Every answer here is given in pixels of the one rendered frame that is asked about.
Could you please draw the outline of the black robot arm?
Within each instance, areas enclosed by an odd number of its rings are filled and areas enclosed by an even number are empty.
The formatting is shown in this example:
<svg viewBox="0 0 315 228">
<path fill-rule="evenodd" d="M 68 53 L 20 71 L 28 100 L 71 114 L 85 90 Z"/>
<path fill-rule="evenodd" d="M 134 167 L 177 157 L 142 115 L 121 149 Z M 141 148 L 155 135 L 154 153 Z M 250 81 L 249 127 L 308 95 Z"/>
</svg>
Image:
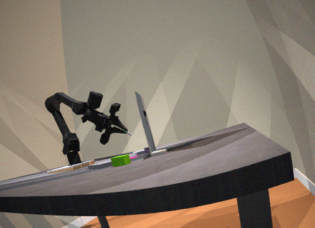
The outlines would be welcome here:
<svg viewBox="0 0 315 228">
<path fill-rule="evenodd" d="M 67 155 L 70 164 L 68 166 L 80 164 L 83 162 L 81 161 L 78 153 L 78 151 L 80 151 L 79 139 L 77 138 L 76 133 L 71 133 L 71 131 L 68 129 L 68 126 L 60 112 L 60 103 L 66 104 L 72 109 L 74 113 L 76 113 L 76 115 L 83 114 L 83 117 L 81 117 L 83 123 L 87 122 L 87 120 L 93 123 L 94 116 L 98 112 L 96 109 L 100 107 L 102 99 L 103 95 L 101 93 L 92 91 L 90 91 L 87 102 L 81 102 L 76 99 L 72 99 L 63 92 L 58 92 L 46 99 L 45 107 L 47 108 L 48 112 L 51 112 L 53 115 L 55 122 L 63 136 L 62 138 L 64 146 L 62 152 L 63 155 Z M 95 130 L 102 132 L 102 130 L 104 130 L 105 120 L 108 118 L 99 113 L 96 118 L 98 121 L 95 121 Z"/>
</svg>

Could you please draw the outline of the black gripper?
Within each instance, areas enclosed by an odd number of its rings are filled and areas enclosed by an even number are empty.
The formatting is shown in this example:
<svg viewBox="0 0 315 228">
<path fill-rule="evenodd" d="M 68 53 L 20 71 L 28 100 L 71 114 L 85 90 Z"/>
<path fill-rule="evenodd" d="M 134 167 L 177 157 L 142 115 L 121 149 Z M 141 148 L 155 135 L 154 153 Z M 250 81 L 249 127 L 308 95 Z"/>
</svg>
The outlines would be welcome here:
<svg viewBox="0 0 315 228">
<path fill-rule="evenodd" d="M 125 126 L 119 121 L 118 116 L 115 116 L 116 112 L 119 111 L 120 106 L 121 104 L 119 103 L 112 104 L 109 110 L 109 113 L 111 113 L 110 116 L 104 115 L 103 113 L 100 113 L 100 112 L 97 112 L 96 115 L 94 116 L 93 123 L 95 123 L 95 121 L 96 122 L 98 121 L 98 119 L 96 118 L 98 113 L 103 114 L 105 117 L 108 118 L 105 120 L 105 124 L 104 124 L 105 132 L 101 135 L 101 138 L 100 138 L 100 143 L 103 145 L 105 145 L 108 142 L 110 135 L 112 133 L 125 133 L 124 130 L 128 131 L 128 129 L 125 128 Z M 111 125 L 116 125 L 123 130 L 115 126 L 111 127 Z"/>
</svg>

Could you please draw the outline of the green rectangular block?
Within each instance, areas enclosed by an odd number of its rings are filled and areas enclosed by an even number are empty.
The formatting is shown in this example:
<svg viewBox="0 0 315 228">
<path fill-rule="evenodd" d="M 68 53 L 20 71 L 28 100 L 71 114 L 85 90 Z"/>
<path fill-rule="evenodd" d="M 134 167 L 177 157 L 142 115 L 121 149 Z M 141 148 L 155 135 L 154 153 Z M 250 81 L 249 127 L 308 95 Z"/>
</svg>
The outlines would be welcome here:
<svg viewBox="0 0 315 228">
<path fill-rule="evenodd" d="M 111 158 L 111 161 L 113 163 L 113 167 L 115 166 L 122 166 L 131 163 L 131 160 L 129 158 L 129 154 L 123 155 L 123 156 L 117 156 L 115 158 Z"/>
</svg>

